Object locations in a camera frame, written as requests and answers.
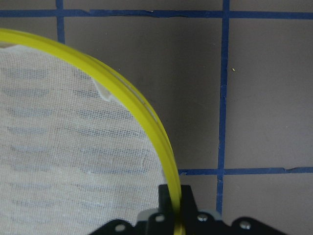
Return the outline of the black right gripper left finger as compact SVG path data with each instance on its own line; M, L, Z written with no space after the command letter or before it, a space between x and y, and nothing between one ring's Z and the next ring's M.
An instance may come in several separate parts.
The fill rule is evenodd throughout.
M165 213L174 212L168 185L158 186L158 210Z

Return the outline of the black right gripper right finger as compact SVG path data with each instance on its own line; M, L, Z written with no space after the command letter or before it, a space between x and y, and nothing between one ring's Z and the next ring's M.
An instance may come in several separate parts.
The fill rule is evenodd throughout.
M181 185L181 206L182 215L196 215L198 207L190 185Z

